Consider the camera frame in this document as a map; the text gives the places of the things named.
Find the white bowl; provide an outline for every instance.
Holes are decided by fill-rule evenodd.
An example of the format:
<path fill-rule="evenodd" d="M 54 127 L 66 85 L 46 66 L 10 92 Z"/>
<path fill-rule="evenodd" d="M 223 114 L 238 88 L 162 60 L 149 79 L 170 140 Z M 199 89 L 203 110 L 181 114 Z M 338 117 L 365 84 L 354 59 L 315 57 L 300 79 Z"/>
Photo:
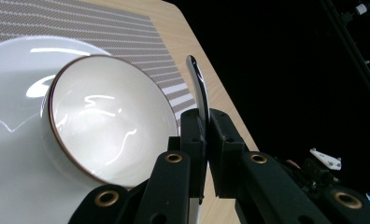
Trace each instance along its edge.
<path fill-rule="evenodd" d="M 132 188 L 178 136 L 172 107 L 135 66 L 91 55 L 67 64 L 41 109 L 44 143 L 60 171 L 82 185 Z"/>

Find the wooden table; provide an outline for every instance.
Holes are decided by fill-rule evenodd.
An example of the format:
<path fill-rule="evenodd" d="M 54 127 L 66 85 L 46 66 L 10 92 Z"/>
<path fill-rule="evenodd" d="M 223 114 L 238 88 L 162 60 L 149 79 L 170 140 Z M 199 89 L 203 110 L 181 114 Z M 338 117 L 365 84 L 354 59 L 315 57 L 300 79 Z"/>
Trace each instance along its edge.
<path fill-rule="evenodd" d="M 195 95 L 191 74 L 186 65 L 186 57 L 188 55 L 193 55 L 196 58 L 203 72 L 210 107 L 227 113 L 243 137 L 249 150 L 258 150 L 191 27 L 176 6 L 160 0 L 84 1 L 149 16 L 172 55 L 179 72 L 183 75 L 193 97 Z M 214 186 L 209 171 L 206 177 L 205 199 L 201 209 L 200 223 L 239 223 L 235 213 L 235 200 L 218 199 L 215 197 Z"/>

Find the plate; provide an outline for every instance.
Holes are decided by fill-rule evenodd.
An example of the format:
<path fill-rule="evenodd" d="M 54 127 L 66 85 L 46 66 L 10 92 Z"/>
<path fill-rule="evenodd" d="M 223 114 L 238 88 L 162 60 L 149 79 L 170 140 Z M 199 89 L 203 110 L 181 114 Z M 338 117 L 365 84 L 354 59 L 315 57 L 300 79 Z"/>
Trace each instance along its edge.
<path fill-rule="evenodd" d="M 109 53 L 59 36 L 0 43 L 0 223 L 67 223 L 93 189 L 56 169 L 39 131 L 40 107 L 55 75 L 91 54 Z"/>

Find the placemat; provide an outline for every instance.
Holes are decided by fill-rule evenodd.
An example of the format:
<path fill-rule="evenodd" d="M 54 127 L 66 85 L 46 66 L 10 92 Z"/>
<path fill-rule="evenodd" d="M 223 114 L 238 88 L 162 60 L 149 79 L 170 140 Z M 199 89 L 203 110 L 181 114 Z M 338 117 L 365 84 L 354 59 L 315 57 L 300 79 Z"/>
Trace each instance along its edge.
<path fill-rule="evenodd" d="M 28 35 L 73 38 L 137 66 L 161 88 L 178 127 L 180 114 L 196 107 L 148 16 L 81 1 L 0 0 L 0 42 Z"/>

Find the black background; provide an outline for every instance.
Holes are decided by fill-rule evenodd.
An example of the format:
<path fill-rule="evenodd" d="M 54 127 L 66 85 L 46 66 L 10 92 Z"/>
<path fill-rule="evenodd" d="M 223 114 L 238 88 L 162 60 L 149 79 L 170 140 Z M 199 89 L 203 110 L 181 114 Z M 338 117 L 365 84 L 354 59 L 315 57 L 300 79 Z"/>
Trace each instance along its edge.
<path fill-rule="evenodd" d="M 344 186 L 370 191 L 370 91 L 319 1 L 166 1 L 184 14 L 260 151 L 302 164 L 315 147 L 342 159 L 334 174 Z M 359 4 L 334 3 L 339 13 Z M 370 11 L 348 29 L 370 61 Z"/>

